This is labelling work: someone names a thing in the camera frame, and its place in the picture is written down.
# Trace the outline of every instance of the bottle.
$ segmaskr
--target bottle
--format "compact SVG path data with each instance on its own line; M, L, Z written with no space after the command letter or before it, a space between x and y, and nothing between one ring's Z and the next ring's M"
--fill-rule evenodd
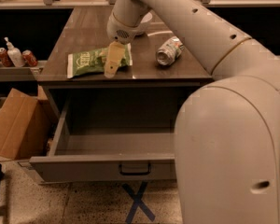
M19 49L15 48L11 42L8 41L8 37L5 37L7 42L8 51L7 54L10 60L16 67L23 67L25 66L25 60L22 58L21 52Z
M156 52L156 58L161 65L171 65L180 56L184 45L176 37L171 37Z

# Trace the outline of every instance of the bottle cap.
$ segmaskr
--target bottle cap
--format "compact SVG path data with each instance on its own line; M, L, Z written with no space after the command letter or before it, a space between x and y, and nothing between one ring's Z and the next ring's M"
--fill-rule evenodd
M8 47L9 49L14 49L14 46L12 45L12 43L8 41L8 37L5 37L4 39L5 39L6 42L7 42L7 47Z

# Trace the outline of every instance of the drawer handle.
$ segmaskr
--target drawer handle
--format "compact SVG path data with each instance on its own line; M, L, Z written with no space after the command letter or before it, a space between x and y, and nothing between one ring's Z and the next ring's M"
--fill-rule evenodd
M119 172L121 175L149 175L151 173L151 164L149 163L147 166L147 171L145 172L123 172L122 171L122 164L119 165Z

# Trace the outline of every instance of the cabinet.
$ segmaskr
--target cabinet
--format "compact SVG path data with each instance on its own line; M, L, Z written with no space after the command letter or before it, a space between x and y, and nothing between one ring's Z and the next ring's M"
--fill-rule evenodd
M75 7L38 77L60 117L50 152L30 164L42 181L175 178L173 134L179 107L212 81L188 50L157 66L155 51L173 36L155 16L132 42L133 65L114 78L66 77L67 55L108 46L110 6Z

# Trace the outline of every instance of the white bottle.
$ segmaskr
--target white bottle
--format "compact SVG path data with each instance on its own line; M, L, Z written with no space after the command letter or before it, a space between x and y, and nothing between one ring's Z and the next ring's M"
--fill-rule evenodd
M23 59L21 52L19 49L15 48L11 42L8 41L8 37L5 37L7 42L8 51L7 54L10 60L16 67L23 67L25 66L25 60Z

